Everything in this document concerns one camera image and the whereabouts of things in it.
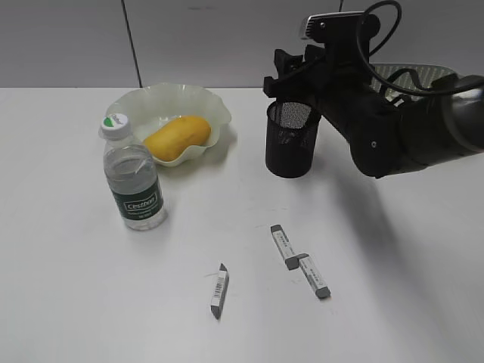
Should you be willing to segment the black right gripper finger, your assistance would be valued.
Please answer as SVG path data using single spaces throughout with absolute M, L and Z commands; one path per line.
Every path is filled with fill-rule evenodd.
M 304 56 L 292 55 L 283 49 L 275 49 L 274 65 L 279 78 L 300 78 L 303 74 Z
M 305 104 L 316 113 L 321 113 L 318 100 L 320 90 L 320 71 L 307 71 L 278 79 L 267 76 L 263 83 L 263 92 L 268 98 Z

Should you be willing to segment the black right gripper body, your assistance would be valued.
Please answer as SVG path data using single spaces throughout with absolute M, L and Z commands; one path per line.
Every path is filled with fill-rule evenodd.
M 358 170 L 374 178 L 410 172 L 397 108 L 372 89 L 358 49 L 352 43 L 307 45 L 304 61 L 302 99 L 344 137 Z

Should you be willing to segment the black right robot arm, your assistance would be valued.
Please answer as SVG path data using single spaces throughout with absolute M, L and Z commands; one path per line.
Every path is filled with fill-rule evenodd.
M 265 164 L 297 178 L 312 166 L 318 124 L 327 120 L 349 145 L 360 172 L 373 178 L 416 172 L 483 151 L 481 88 L 395 105 L 371 87 L 353 42 L 309 45 L 293 56 L 278 49 L 277 76 L 264 79 Z

